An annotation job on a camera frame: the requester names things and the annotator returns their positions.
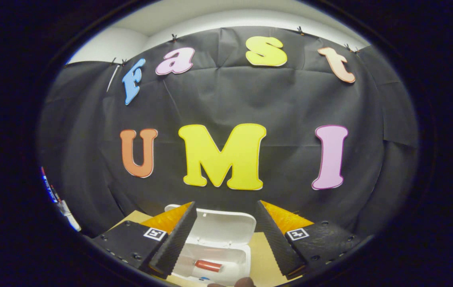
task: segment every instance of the open white case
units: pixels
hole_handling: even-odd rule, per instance
[[[170,204],[165,211],[180,205]],[[241,212],[197,208],[196,221],[178,257],[172,275],[201,283],[233,286],[248,277],[251,249],[248,246],[257,221]],[[223,265],[214,272],[194,266],[196,260]]]

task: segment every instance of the pink letter i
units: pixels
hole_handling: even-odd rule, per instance
[[[312,188],[333,189],[343,183],[341,157],[343,155],[343,140],[349,131],[342,126],[321,126],[315,130],[315,135],[322,142],[322,160],[320,162],[319,178],[313,181]]]

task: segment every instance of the table surface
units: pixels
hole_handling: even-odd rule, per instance
[[[130,220],[132,222],[144,222],[149,218],[151,218],[151,216],[143,214],[139,211],[134,211],[115,226],[125,220]],[[254,232],[248,245],[251,249],[251,272],[249,276],[253,279],[253,282],[257,287],[274,287],[291,281],[287,280],[286,277],[279,271],[278,265],[269,246],[269,242],[267,242],[263,232]],[[166,281],[182,287],[206,287],[206,284],[204,283],[185,280],[173,275],[168,276]]]

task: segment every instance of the white wall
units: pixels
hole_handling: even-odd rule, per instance
[[[203,15],[166,28],[150,36],[143,51],[171,40],[171,34],[177,34],[180,37],[207,29],[235,26],[269,26],[296,31],[297,27],[301,26],[307,34],[319,36],[340,45],[347,43],[352,49],[355,47],[361,49],[369,45],[361,37],[354,38],[329,25],[308,18],[270,10],[243,9]]]
[[[104,61],[116,63],[130,59],[142,51],[147,36],[131,29],[109,27],[88,41],[68,63],[81,61]]]
[[[171,40],[171,34],[181,37],[207,29],[236,26],[269,26],[294,30],[301,26],[305,33],[326,38],[340,45],[347,43],[352,49],[355,47],[361,49],[369,45],[353,31],[346,28],[341,31],[332,27],[330,22],[324,24],[317,20],[271,10],[242,9],[199,16],[163,29],[149,37],[132,29],[109,27],[78,50],[69,63],[111,62],[115,57],[117,58],[115,62],[120,63],[121,59],[130,59],[147,49]]]

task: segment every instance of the foam letter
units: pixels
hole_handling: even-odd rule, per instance
[[[257,66],[279,67],[286,63],[286,54],[282,51],[283,43],[273,37],[255,36],[246,41],[248,61]]]
[[[139,132],[143,138],[143,165],[137,165],[132,157],[132,141],[136,137],[133,130],[123,130],[120,133],[122,139],[122,162],[126,171],[131,175],[145,178],[154,170],[154,139],[157,137],[155,129],[144,129]]]
[[[126,87],[126,105],[137,95],[139,87],[135,83],[141,81],[141,67],[145,64],[144,59],[140,59],[132,68],[126,73],[122,79],[122,83]]]
[[[191,63],[193,55],[193,48],[186,47],[173,50],[164,56],[165,60],[157,66],[155,73],[158,75],[166,75],[168,73],[184,73],[193,66],[193,63]]]
[[[343,183],[341,172],[341,157],[343,156],[343,140],[349,134],[342,126],[321,126],[315,130],[315,135],[322,142],[322,161],[320,162],[319,177],[313,181],[312,188],[333,189]]]
[[[336,54],[336,51],[333,48],[321,48],[318,50],[319,54],[324,55],[329,62],[329,66],[332,69],[332,72],[342,81],[347,83],[353,83],[355,81],[354,74],[349,73],[343,63],[346,63],[347,60],[342,55]]]
[[[188,166],[184,182],[197,187],[206,186],[207,180],[201,174],[201,165],[212,184],[219,187],[232,167],[231,179],[226,183],[228,187],[247,191],[261,189],[263,182],[258,175],[259,151],[260,142],[266,134],[265,127],[261,125],[238,125],[220,152],[206,127],[181,127],[178,135],[186,142]]]

